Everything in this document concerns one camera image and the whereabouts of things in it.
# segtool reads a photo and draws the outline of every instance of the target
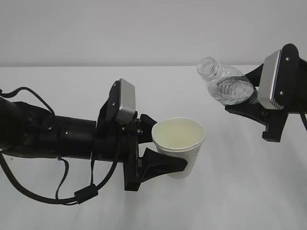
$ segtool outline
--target black cable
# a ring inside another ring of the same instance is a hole
[[[91,160],[91,182],[90,184],[94,183],[94,165],[95,165],[95,159]]]
[[[62,157],[58,157],[58,160],[59,161],[63,161],[64,164],[65,164],[65,171],[64,171],[64,175],[63,175],[63,178],[58,186],[58,189],[56,191],[56,200],[59,200],[59,188],[62,186],[62,184],[64,183],[67,175],[68,175],[68,171],[69,171],[69,163],[67,160],[63,159]],[[63,205],[67,205],[67,206],[72,206],[72,205],[77,205],[78,202],[74,202],[74,203],[70,203],[70,204],[63,204]]]
[[[119,153],[120,153],[120,143],[121,143],[121,135],[119,135],[118,137],[118,141],[117,141],[117,150],[116,150],[116,154],[112,163],[112,166],[109,170],[109,172],[107,173],[106,177],[103,179],[103,181],[96,186],[97,190],[100,190],[111,178],[111,176],[114,173],[114,170],[117,166],[118,163],[118,157],[119,157]],[[46,204],[52,204],[52,205],[75,205],[75,202],[77,202],[77,198],[76,197],[72,197],[72,198],[67,198],[67,199],[51,199],[51,198],[47,198],[47,197],[43,197],[40,195],[37,195],[35,193],[32,193],[31,191],[27,190],[26,188],[24,188],[15,178],[15,176],[13,175],[13,173],[11,172],[3,154],[2,151],[0,151],[0,166],[2,167],[4,174],[7,176],[7,178],[9,179],[9,181],[11,182],[11,184],[23,195],[27,196],[30,199],[42,202],[42,203],[46,203]]]
[[[20,88],[12,91],[10,93],[2,93],[2,90],[0,90],[0,96],[4,97],[4,98],[12,98],[12,97],[16,96],[21,90],[26,90],[26,91],[30,92],[31,94],[33,94],[42,104],[44,104],[44,106],[47,107],[47,109],[52,114],[52,120],[51,120],[51,123],[50,123],[49,127],[47,127],[47,128],[40,127],[40,126],[33,126],[33,127],[37,127],[39,129],[42,129],[42,130],[51,130],[53,128],[53,126],[54,126],[55,113],[54,113],[53,109],[44,101],[44,99],[41,98],[36,92],[34,92],[33,90],[31,90],[28,87],[20,87]]]
[[[119,135],[118,135],[118,140],[117,140],[117,143],[116,143],[116,145],[117,145],[116,154],[115,154],[113,163],[111,165],[111,168],[110,168],[109,172],[107,173],[106,177],[103,179],[103,181],[99,185],[96,186],[97,190],[99,190],[103,186],[105,186],[105,184],[110,180],[111,176],[114,173],[114,170],[115,170],[117,163],[118,163],[118,157],[119,157],[119,153],[120,153],[120,143],[121,143],[121,132],[119,132]]]
[[[72,198],[67,198],[67,199],[51,199],[51,198],[47,198],[47,197],[43,197],[40,195],[37,195],[35,193],[32,193],[31,191],[27,190],[26,188],[24,188],[15,178],[15,176],[13,175],[13,173],[11,172],[2,152],[0,152],[0,166],[2,167],[5,175],[7,176],[7,178],[9,179],[9,181],[11,182],[11,184],[23,195],[27,196],[28,198],[31,198],[33,200],[42,202],[42,203],[46,203],[46,204],[52,204],[52,205],[62,205],[62,204],[69,204],[69,203],[73,203],[75,201],[77,201],[76,197],[72,197]]]

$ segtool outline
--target screw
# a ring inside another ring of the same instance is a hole
[[[261,112],[261,115],[262,115],[262,116],[267,116],[267,115],[268,115],[268,112],[267,112],[267,111],[262,111],[262,112]]]

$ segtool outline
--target water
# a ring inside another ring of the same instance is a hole
[[[210,95],[223,105],[234,105],[246,101],[254,92],[246,77],[227,77],[208,84]]]

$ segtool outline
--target water bottle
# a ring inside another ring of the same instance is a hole
[[[197,72],[206,81],[209,94],[223,105],[239,104],[256,91],[247,77],[232,66],[222,65],[212,57],[205,57],[197,66]]]

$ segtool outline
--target black bracket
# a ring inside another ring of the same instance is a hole
[[[131,123],[136,126],[137,132],[128,133],[129,154],[123,162],[126,191],[138,191],[142,182],[163,174],[181,172],[188,164],[185,159],[166,156],[149,148],[142,157],[139,156],[138,144],[152,142],[151,132],[155,124],[156,121],[144,114]]]

